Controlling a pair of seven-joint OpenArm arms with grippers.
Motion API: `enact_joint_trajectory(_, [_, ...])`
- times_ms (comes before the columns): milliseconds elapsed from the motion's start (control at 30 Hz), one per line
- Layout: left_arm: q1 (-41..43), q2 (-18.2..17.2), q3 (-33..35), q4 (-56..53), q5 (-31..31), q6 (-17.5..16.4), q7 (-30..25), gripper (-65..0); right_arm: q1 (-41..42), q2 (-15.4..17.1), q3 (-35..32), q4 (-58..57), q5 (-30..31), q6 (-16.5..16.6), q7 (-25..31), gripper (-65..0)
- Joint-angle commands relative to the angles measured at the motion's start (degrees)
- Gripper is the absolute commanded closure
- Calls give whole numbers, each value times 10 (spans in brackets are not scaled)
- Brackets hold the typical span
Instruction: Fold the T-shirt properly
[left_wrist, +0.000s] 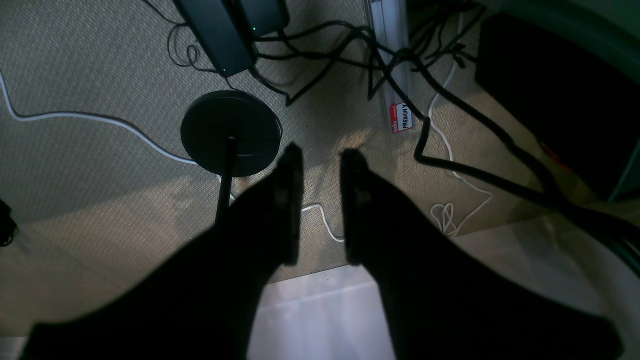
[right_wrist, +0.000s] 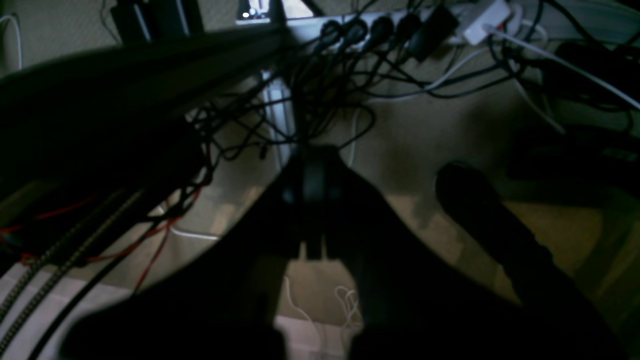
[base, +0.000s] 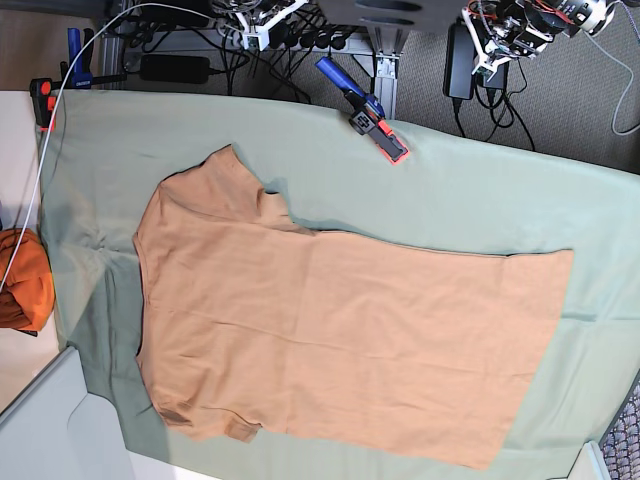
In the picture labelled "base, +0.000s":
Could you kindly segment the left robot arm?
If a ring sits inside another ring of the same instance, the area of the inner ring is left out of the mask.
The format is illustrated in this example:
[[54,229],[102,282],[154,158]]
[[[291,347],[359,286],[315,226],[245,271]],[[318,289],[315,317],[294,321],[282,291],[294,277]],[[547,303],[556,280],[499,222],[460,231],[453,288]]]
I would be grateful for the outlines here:
[[470,1],[461,17],[476,50],[472,72],[490,80],[500,66],[536,57],[560,34],[595,36],[614,12],[606,0]]

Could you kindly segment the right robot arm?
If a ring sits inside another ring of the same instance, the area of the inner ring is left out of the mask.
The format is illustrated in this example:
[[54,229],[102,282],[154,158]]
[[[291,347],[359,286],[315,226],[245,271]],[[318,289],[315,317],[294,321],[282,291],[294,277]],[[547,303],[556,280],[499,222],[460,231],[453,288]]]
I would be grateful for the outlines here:
[[270,32],[286,18],[310,4],[296,1],[210,1],[212,11],[224,18],[223,29],[232,31],[245,50],[263,51]]

